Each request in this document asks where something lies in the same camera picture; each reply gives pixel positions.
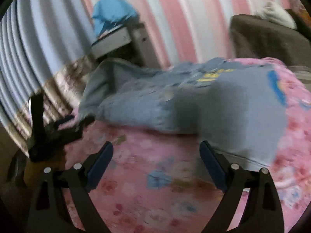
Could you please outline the grey water dispenser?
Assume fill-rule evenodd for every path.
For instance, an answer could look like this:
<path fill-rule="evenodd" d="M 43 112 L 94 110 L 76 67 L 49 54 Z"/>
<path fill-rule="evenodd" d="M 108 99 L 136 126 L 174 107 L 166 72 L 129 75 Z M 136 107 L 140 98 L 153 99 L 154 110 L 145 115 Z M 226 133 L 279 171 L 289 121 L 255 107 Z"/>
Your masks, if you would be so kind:
<path fill-rule="evenodd" d="M 140 67 L 160 68 L 144 23 L 126 24 L 100 37 L 91 46 L 98 61 L 120 58 Z"/>

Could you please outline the pink floral bed sheet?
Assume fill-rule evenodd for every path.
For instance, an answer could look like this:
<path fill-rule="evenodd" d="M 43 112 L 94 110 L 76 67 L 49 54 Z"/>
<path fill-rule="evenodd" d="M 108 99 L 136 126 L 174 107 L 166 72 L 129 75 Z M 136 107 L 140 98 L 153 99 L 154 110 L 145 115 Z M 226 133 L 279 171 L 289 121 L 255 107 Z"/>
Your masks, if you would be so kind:
<path fill-rule="evenodd" d="M 310 92 L 297 74 L 269 59 L 286 94 L 288 125 L 270 173 L 290 231 L 310 203 Z M 65 167 L 110 141 L 113 158 L 94 206 L 112 232 L 201 232 L 222 192 L 209 181 L 195 136 L 175 136 L 95 122 L 65 147 Z"/>

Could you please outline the dark brown garment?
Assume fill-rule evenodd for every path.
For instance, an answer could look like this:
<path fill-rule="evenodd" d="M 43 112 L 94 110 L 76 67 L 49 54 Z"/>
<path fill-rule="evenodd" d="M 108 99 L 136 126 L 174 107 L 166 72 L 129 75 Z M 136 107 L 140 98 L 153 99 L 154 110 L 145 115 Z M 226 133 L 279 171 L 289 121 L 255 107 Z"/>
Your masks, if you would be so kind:
<path fill-rule="evenodd" d="M 300 16 L 298 16 L 291 9 L 287 9 L 286 11 L 290 14 L 294 22 L 296 23 L 297 31 L 299 33 L 301 33 L 302 35 L 310 34 L 310 27 L 304 22 L 304 20 Z"/>

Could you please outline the white folded garment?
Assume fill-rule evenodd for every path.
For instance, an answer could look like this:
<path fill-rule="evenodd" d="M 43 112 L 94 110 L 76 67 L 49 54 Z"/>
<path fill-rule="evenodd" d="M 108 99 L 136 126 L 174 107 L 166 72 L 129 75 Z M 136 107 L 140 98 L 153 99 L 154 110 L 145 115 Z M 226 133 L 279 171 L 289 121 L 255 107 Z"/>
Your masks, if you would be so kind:
<path fill-rule="evenodd" d="M 297 29 L 293 17 L 276 2 L 267 1 L 264 7 L 256 10 L 255 15 L 271 23 L 288 27 L 293 30 Z"/>

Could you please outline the blue cloth cover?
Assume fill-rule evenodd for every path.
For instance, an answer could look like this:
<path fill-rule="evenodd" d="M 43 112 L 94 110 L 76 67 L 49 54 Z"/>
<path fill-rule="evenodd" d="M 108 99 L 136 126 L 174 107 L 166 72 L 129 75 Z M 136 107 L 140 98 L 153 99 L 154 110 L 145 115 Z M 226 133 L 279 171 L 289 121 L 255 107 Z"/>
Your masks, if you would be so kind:
<path fill-rule="evenodd" d="M 97 37 L 127 23 L 140 21 L 138 11 L 126 0 L 99 0 L 93 8 L 92 19 Z"/>

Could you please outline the blue denim jacket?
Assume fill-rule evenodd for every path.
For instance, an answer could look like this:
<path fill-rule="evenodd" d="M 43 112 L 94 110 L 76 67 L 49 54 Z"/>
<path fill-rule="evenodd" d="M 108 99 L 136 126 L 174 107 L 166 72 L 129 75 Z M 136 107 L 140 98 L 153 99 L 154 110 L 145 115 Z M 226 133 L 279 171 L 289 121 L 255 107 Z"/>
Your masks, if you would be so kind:
<path fill-rule="evenodd" d="M 116 125 L 196 134 L 248 169 L 269 166 L 287 127 L 286 98 L 268 63 L 213 58 L 170 70 L 104 60 L 90 75 L 78 109 Z"/>

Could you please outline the brown blanket covered furniture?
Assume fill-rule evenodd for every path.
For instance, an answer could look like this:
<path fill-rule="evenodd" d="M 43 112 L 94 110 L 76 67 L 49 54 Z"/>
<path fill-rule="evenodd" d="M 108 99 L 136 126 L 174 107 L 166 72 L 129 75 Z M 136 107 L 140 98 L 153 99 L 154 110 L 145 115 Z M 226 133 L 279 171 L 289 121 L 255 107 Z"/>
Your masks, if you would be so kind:
<path fill-rule="evenodd" d="M 310 34 L 245 14 L 231 18 L 229 32 L 238 58 L 276 58 L 292 70 L 310 71 Z"/>

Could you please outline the striped floral curtain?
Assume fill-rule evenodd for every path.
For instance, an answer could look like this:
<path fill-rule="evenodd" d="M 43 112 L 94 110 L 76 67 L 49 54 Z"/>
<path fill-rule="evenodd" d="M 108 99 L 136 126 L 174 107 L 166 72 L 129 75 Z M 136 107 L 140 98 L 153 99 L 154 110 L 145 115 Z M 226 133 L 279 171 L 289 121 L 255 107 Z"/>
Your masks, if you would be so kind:
<path fill-rule="evenodd" d="M 29 98 L 43 94 L 45 124 L 76 109 L 95 67 L 94 41 L 82 0 L 12 0 L 1 19 L 1 124 L 23 153 Z"/>

